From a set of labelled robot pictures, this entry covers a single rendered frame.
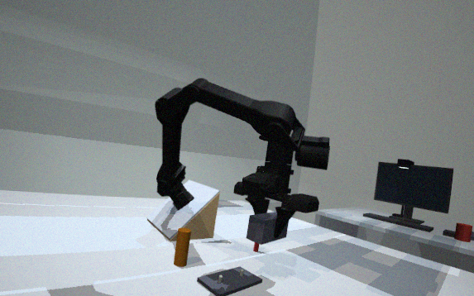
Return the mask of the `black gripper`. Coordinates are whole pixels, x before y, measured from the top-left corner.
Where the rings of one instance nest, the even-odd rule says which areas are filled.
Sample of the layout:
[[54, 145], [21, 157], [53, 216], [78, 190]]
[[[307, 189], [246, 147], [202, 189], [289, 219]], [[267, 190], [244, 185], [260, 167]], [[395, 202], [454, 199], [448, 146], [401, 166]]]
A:
[[[318, 211], [318, 199], [315, 196], [309, 196], [302, 193], [297, 194], [287, 194], [291, 192], [289, 189], [290, 176], [294, 174], [294, 171], [291, 170], [291, 165], [283, 165], [271, 162], [265, 162], [264, 172], [271, 173], [272, 169], [279, 170], [280, 176], [280, 190], [278, 194], [269, 193], [264, 198], [255, 198], [252, 196], [247, 196], [245, 198], [253, 207], [254, 213], [262, 214], [267, 212], [267, 208], [270, 204], [270, 199], [280, 201], [281, 207], [275, 207], [277, 212], [277, 218], [275, 223], [275, 235], [274, 238], [278, 238], [285, 228], [289, 219], [293, 214], [298, 212], [317, 212]], [[244, 196], [242, 194], [242, 182], [237, 182], [234, 186], [234, 194]]]

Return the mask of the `brown cylinder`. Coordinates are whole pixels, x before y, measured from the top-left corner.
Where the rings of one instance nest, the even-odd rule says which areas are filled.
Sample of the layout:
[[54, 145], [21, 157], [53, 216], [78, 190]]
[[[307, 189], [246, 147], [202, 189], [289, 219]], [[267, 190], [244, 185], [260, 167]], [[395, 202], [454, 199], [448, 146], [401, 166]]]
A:
[[191, 231], [189, 228], [181, 227], [178, 229], [175, 247], [175, 266], [185, 267], [187, 265], [190, 237]]

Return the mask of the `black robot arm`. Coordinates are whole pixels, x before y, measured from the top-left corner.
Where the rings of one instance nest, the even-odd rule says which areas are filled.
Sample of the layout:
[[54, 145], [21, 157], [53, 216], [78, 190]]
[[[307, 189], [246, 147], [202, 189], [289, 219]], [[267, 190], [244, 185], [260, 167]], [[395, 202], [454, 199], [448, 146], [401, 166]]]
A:
[[[162, 160], [156, 181], [157, 193], [170, 196], [177, 209], [183, 208], [194, 196], [182, 184], [186, 166], [180, 163], [182, 123], [190, 105], [201, 103], [249, 123], [259, 139], [268, 141], [266, 161], [297, 165], [312, 169], [327, 169], [329, 137], [305, 136], [305, 128], [287, 104], [262, 101], [243, 96], [207, 79], [197, 79], [183, 88], [174, 88], [156, 100], [158, 121], [163, 125]], [[291, 136], [290, 132], [293, 130]], [[260, 169], [259, 169], [260, 168]], [[279, 170], [264, 172], [258, 166], [254, 174], [242, 178], [242, 194], [264, 198], [269, 193], [279, 193]]]

